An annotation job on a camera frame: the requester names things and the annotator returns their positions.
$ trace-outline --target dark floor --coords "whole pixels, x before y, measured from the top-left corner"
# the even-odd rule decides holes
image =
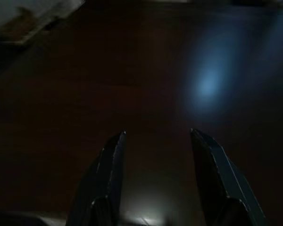
[[[191,127],[283,225],[283,12],[87,3],[0,75],[0,209],[67,212],[125,128],[122,214],[204,225]]]

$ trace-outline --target wooden floor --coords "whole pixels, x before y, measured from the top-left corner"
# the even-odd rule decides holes
[[[0,209],[67,212],[126,129],[122,214],[202,226],[190,128],[283,225],[283,13],[87,3],[0,75]]]

